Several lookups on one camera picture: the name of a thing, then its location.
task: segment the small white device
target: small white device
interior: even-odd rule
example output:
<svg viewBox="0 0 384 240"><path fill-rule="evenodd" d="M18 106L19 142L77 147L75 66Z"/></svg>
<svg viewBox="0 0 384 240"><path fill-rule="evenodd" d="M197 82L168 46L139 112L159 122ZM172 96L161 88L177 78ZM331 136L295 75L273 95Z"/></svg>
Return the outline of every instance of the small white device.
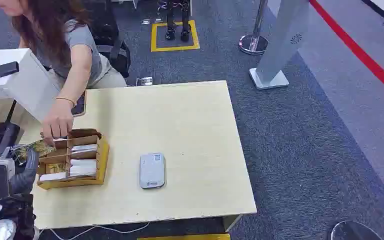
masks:
<svg viewBox="0 0 384 240"><path fill-rule="evenodd" d="M160 188L166 183L166 160L160 152L140 156L139 185L143 189Z"/></svg>

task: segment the table leg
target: table leg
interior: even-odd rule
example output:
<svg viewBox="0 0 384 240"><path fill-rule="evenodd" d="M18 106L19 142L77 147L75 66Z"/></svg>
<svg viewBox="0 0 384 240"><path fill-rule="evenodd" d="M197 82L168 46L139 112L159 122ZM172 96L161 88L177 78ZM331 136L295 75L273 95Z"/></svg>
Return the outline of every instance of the table leg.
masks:
<svg viewBox="0 0 384 240"><path fill-rule="evenodd" d="M224 230L226 232L229 232L233 228L233 226L235 226L235 224L239 222L239 220L242 218L242 215L243 214L224 216L223 217Z"/></svg>

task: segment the yellow square outline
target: yellow square outline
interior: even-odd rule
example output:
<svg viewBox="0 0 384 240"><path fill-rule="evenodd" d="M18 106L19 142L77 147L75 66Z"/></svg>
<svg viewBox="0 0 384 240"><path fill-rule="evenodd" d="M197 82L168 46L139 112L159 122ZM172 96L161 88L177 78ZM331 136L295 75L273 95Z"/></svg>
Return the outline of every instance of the yellow square outline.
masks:
<svg viewBox="0 0 384 240"><path fill-rule="evenodd" d="M182 22L175 22L176 25L182 25ZM197 28L195 20L189 20L190 32L192 33L193 45L192 46L171 46L157 48L157 27L167 26L167 23L153 23L151 32L151 52L167 52L167 51L181 51L200 49L200 41L198 40Z"/></svg>

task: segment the woman's arm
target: woman's arm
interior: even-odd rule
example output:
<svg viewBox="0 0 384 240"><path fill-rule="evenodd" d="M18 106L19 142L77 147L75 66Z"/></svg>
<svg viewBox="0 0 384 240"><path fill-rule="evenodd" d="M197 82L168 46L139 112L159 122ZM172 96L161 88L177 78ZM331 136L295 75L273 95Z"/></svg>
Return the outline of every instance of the woman's arm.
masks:
<svg viewBox="0 0 384 240"><path fill-rule="evenodd" d="M59 98L77 102L88 85L92 68L92 51L87 45L77 44L71 47L71 69L68 72Z"/></svg>
<svg viewBox="0 0 384 240"><path fill-rule="evenodd" d="M92 51L87 45L71 47L71 68L67 80L55 100L50 112L43 121L43 138L53 144L52 138L65 137L72 130L74 103L80 98L91 76Z"/></svg>

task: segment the wooden table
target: wooden table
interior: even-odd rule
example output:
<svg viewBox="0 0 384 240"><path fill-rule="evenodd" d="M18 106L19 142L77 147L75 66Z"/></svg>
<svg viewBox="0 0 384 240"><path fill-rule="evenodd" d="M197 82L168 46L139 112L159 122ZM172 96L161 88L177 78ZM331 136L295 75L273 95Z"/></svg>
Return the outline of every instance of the wooden table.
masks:
<svg viewBox="0 0 384 240"><path fill-rule="evenodd" d="M20 120L21 143L40 124ZM40 229L224 217L229 230L257 212L225 81L87 91L75 128L95 128L110 145L105 184L33 188ZM166 184L139 187L140 155L162 152Z"/></svg>

